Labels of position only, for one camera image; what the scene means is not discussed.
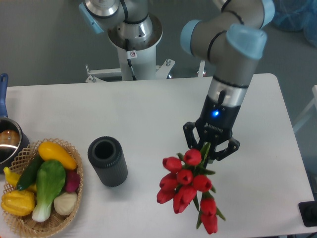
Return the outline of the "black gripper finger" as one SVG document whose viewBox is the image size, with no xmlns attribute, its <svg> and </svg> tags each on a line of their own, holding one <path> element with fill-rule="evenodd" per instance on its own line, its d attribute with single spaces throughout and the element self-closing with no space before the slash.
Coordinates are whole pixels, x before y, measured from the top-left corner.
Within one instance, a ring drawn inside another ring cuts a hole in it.
<svg viewBox="0 0 317 238">
<path fill-rule="evenodd" d="M 183 125 L 183 132 L 189 149 L 201 149 L 201 145 L 196 141 L 194 136 L 195 128 L 194 122 L 187 122 Z"/>
<path fill-rule="evenodd" d="M 225 149 L 213 152 L 210 156 L 209 161 L 221 161 L 224 158 L 228 157 L 229 155 L 235 153 L 240 147 L 240 142 L 234 138 L 230 138 L 228 140 L 228 145 Z"/>
</svg>

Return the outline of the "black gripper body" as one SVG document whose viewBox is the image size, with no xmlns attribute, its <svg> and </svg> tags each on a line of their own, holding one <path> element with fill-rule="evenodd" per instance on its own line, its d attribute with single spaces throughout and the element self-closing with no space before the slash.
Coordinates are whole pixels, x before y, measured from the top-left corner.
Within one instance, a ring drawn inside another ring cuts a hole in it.
<svg viewBox="0 0 317 238">
<path fill-rule="evenodd" d="M 200 117 L 195 126 L 200 138 L 198 145 L 212 142 L 218 136 L 219 145 L 232 137 L 232 128 L 240 111 L 240 106 L 228 107 L 219 105 L 210 97 L 206 97 Z"/>
</svg>

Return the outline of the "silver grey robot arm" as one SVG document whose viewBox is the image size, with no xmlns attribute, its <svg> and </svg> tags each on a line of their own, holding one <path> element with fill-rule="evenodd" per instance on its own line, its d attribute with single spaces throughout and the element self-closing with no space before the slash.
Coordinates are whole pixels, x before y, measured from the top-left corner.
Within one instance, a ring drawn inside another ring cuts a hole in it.
<svg viewBox="0 0 317 238">
<path fill-rule="evenodd" d="M 238 150 L 232 128 L 267 41 L 263 27 L 274 17 L 270 0 L 226 0 L 210 21 L 192 20 L 182 29 L 183 50 L 216 69 L 200 117 L 183 126 L 189 148 L 210 143 L 205 162 L 220 161 Z M 107 32 L 117 48 L 124 81 L 155 79 L 160 21 L 145 0 L 84 0 L 84 20 L 99 34 Z"/>
</svg>

